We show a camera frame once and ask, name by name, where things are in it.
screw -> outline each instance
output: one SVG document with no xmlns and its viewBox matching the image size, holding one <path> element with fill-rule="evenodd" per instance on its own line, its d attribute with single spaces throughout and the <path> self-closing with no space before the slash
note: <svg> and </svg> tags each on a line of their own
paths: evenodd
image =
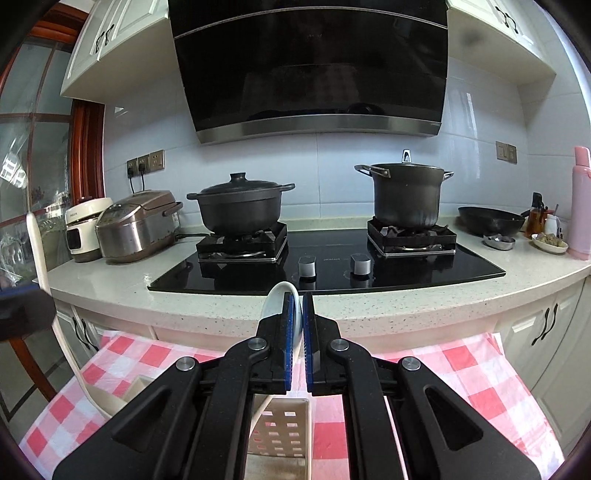
<svg viewBox="0 0 591 480">
<path fill-rule="evenodd" d="M 258 352 L 267 346 L 267 341 L 264 338 L 254 337 L 248 341 L 248 348 Z"/>
<path fill-rule="evenodd" d="M 181 372 L 188 372 L 189 370 L 192 370 L 196 364 L 197 362 L 192 356 L 184 356 L 179 358 L 175 365 Z"/>
<path fill-rule="evenodd" d="M 330 347 L 337 352 L 344 352 L 345 350 L 347 350 L 347 348 L 349 348 L 349 342 L 342 338 L 335 338 L 330 343 Z"/>
<path fill-rule="evenodd" d="M 421 368 L 421 361 L 418 358 L 414 358 L 413 356 L 406 356 L 402 359 L 402 366 L 410 371 L 414 372 Z"/>
</svg>

white rice cooker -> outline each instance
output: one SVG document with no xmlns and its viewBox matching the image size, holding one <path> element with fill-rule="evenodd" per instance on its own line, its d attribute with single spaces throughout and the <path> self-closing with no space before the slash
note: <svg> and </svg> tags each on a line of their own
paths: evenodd
<svg viewBox="0 0 591 480">
<path fill-rule="evenodd" d="M 95 225 L 100 214 L 111 205 L 110 198 L 89 198 L 66 211 L 66 238 L 75 262 L 91 262 L 102 256 Z"/>
</svg>

pink bottle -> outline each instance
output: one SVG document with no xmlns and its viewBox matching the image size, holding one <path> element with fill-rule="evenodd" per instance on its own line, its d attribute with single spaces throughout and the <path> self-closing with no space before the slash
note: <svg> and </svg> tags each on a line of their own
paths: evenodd
<svg viewBox="0 0 591 480">
<path fill-rule="evenodd" d="M 569 225 L 569 253 L 591 259 L 591 155 L 586 147 L 575 147 L 573 167 L 573 210 Z"/>
</svg>

pink checkered tablecloth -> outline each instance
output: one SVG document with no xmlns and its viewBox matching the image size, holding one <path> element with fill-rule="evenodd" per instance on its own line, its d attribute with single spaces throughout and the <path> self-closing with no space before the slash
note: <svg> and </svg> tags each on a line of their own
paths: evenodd
<svg viewBox="0 0 591 480">
<path fill-rule="evenodd" d="M 111 335 L 103 339 L 107 343 L 82 371 L 89 383 L 115 395 L 123 394 L 138 375 L 157 377 L 181 356 L 194 356 L 202 362 L 223 355 L 130 333 Z M 408 355 L 419 358 L 521 449 L 537 465 L 543 480 L 564 461 L 548 421 L 492 335 L 380 357 L 397 361 Z M 341 398 L 309 396 L 303 359 L 294 366 L 288 396 L 311 399 L 312 480 L 349 479 Z M 73 378 L 31 426 L 20 447 L 35 468 L 50 479 L 57 464 L 104 423 Z"/>
</svg>

black pot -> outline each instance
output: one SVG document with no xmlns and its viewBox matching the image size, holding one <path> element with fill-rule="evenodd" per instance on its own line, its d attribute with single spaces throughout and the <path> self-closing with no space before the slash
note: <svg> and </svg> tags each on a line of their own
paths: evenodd
<svg viewBox="0 0 591 480">
<path fill-rule="evenodd" d="M 526 220 L 524 216 L 517 213 L 492 208 L 460 207 L 458 211 L 464 225 L 471 233 L 478 236 L 496 233 L 505 236 L 515 235 Z"/>
<path fill-rule="evenodd" d="M 203 224 L 217 235 L 248 235 L 270 228 L 281 214 L 281 193 L 295 184 L 247 180 L 246 174 L 232 173 L 230 181 L 208 187 L 201 193 L 188 193 L 197 200 Z"/>
<path fill-rule="evenodd" d="M 431 228 L 439 218 L 441 183 L 452 171 L 413 163 L 355 165 L 374 180 L 374 215 L 385 225 Z"/>
</svg>

